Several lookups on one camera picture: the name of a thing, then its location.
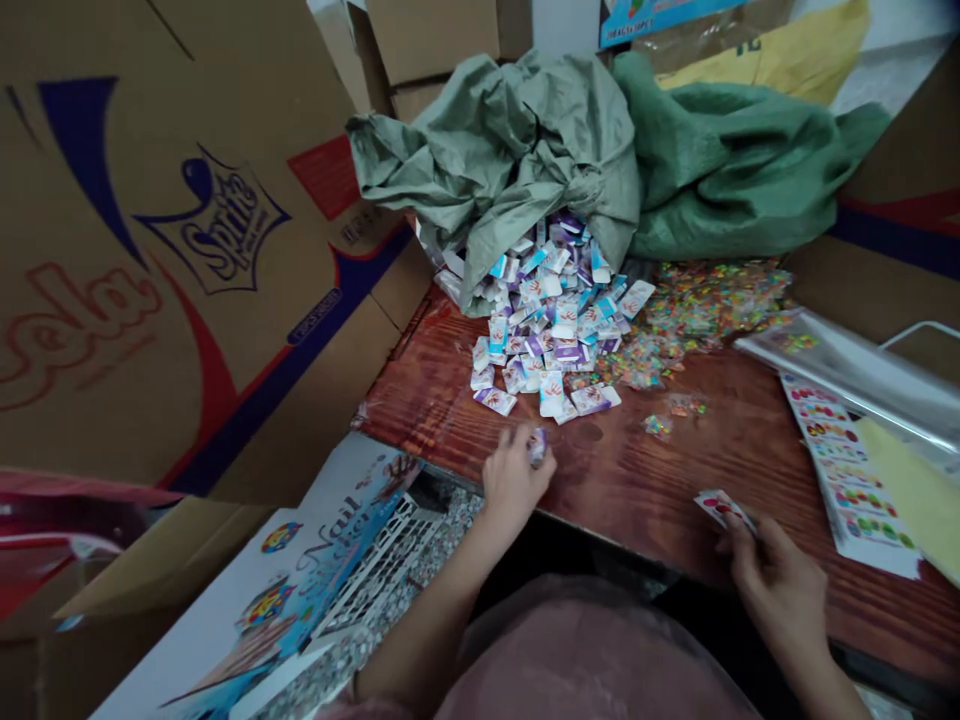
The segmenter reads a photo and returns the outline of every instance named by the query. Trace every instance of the red logo on cardboard box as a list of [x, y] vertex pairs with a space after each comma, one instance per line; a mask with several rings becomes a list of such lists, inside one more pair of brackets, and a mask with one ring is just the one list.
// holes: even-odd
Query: red logo on cardboard box
[[303, 189], [328, 221], [360, 199], [357, 171], [346, 135], [287, 160]]

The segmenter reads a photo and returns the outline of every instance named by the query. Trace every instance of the plastic bag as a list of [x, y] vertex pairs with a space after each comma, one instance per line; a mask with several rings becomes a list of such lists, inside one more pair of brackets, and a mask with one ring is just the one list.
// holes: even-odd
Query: plastic bag
[[847, 0], [658, 76], [657, 83], [664, 90], [700, 82], [762, 85], [828, 107], [857, 64], [869, 28], [868, 0]]
[[426, 221], [421, 239], [441, 249], [468, 238], [468, 315], [490, 314], [473, 288], [564, 206], [586, 220], [614, 270], [623, 262], [640, 213], [633, 122], [595, 57], [532, 51], [503, 67], [474, 57], [412, 125], [361, 115], [347, 132], [363, 197], [412, 206]]
[[875, 105], [835, 118], [766, 87], [665, 92], [634, 52], [619, 55], [613, 73], [636, 125], [636, 257], [770, 257], [814, 240], [836, 221], [836, 191], [890, 121]]

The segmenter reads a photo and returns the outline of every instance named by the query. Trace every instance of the blue poster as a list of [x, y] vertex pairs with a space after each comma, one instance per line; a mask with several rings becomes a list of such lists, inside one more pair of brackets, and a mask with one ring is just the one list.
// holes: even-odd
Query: blue poster
[[705, 15], [729, 10], [749, 0], [603, 0], [600, 47], [630, 42]]

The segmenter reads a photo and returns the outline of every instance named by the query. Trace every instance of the clear plastic sheet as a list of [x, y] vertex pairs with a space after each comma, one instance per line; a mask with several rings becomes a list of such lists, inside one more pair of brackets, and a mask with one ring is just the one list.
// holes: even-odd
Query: clear plastic sheet
[[792, 10], [793, 0], [752, 0], [732, 10], [636, 38], [630, 49], [646, 55], [655, 74], [676, 72], [786, 25]]

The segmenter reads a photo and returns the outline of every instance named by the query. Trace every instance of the person's left hand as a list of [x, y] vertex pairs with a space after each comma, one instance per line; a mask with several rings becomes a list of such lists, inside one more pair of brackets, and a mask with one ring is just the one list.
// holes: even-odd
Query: person's left hand
[[532, 432], [529, 425], [523, 424], [511, 439], [510, 428], [504, 428], [497, 451], [483, 464], [484, 520], [509, 536], [510, 542], [527, 524], [557, 469], [550, 448], [539, 468], [530, 465], [527, 441]]

